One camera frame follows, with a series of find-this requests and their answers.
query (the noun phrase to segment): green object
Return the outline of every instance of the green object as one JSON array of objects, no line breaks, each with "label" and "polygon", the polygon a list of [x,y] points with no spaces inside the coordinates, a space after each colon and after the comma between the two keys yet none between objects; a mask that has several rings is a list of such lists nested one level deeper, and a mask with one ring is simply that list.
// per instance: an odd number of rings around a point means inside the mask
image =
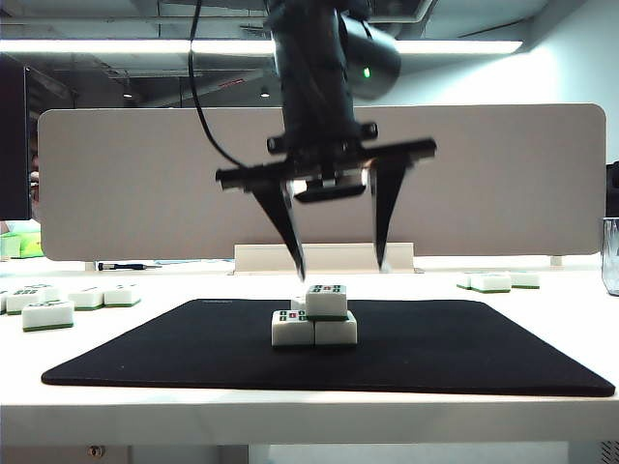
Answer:
[{"label": "green object", "polygon": [[478,293],[510,293],[510,290],[480,290],[475,287],[471,287],[471,290]]},{"label": "green object", "polygon": [[141,302],[142,299],[140,298],[138,301],[136,301],[135,303],[131,303],[131,304],[104,304],[105,307],[132,307],[137,305],[139,302]]},{"label": "green object", "polygon": [[8,232],[0,236],[3,256],[36,258],[43,255],[41,232]]},{"label": "green object", "polygon": [[347,321],[348,316],[308,316],[311,321]]},{"label": "green object", "polygon": [[103,304],[99,304],[98,306],[76,306],[76,311],[94,311],[95,309],[101,309]]},{"label": "green object", "polygon": [[21,248],[21,239],[11,232],[0,236],[0,256],[18,258]]},{"label": "green object", "polygon": [[38,327],[24,327],[24,332],[36,332],[36,331],[50,331],[52,329],[67,329],[69,327],[73,327],[74,324],[53,324],[50,326],[38,326]]}]

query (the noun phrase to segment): white table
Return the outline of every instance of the white table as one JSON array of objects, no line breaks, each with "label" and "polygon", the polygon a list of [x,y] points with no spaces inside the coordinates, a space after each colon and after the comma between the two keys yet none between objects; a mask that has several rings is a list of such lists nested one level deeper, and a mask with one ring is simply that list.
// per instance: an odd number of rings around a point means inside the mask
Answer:
[{"label": "white table", "polygon": [[[487,303],[619,385],[619,299],[607,295],[599,256],[418,258],[414,275],[310,275],[341,282],[350,299],[463,299]],[[542,289],[482,295],[456,288],[471,265],[535,269]],[[0,286],[138,283],[132,308],[78,312],[71,329],[24,333],[18,316],[0,317],[4,447],[206,446],[241,444],[399,444],[619,439],[619,396],[491,396],[348,391],[233,391],[61,387],[41,374],[194,298],[286,299],[303,292],[294,275],[227,275],[230,264],[202,263],[143,272],[84,272],[83,263],[44,259],[0,263]]]}]

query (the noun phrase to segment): ceiling light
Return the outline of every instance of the ceiling light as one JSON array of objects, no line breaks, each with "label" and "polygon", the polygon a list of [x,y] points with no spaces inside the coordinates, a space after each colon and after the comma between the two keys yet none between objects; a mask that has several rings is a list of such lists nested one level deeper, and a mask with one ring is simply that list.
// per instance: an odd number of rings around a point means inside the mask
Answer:
[{"label": "ceiling light", "polygon": [[[521,41],[396,41],[401,55],[415,54],[509,54],[520,48]],[[272,41],[196,40],[195,53],[271,56]],[[189,41],[181,40],[0,40],[0,52],[11,53],[187,53]]]},{"label": "ceiling light", "polygon": [[214,55],[270,56],[275,53],[273,41],[193,41],[195,53]]},{"label": "ceiling light", "polygon": [[188,41],[166,40],[0,40],[10,53],[187,53]]}]

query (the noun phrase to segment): black cable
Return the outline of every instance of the black cable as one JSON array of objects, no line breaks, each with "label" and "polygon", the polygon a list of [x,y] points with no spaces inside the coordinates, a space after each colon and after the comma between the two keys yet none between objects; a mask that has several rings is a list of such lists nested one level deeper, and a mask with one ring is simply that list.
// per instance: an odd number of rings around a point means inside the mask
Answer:
[{"label": "black cable", "polygon": [[197,89],[195,88],[195,75],[193,73],[193,39],[195,39],[195,30],[197,29],[197,21],[200,18],[200,10],[202,9],[202,0],[197,0],[195,2],[195,13],[193,14],[193,22],[192,22],[192,31],[190,32],[190,54],[189,54],[189,69],[190,69],[190,86],[192,87],[192,96],[193,96],[193,104],[195,105],[195,110],[197,111],[197,116],[200,119],[200,124],[204,129],[204,133],[206,137],[211,142],[211,145],[215,147],[215,149],[220,152],[224,158],[230,161],[232,164],[237,165],[238,167],[246,167],[240,161],[237,161],[233,157],[231,157],[215,140],[215,137],[211,134],[211,130],[209,129],[209,125],[206,122],[206,118],[204,117],[204,112],[202,111],[202,106],[200,106],[200,99],[197,95]]}]

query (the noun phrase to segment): glass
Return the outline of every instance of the glass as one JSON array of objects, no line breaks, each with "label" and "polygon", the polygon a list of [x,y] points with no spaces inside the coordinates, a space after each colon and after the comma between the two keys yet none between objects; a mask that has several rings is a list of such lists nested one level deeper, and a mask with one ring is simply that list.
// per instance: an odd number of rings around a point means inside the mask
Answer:
[{"label": "glass", "polygon": [[619,297],[619,217],[605,217],[602,280],[610,295]]}]

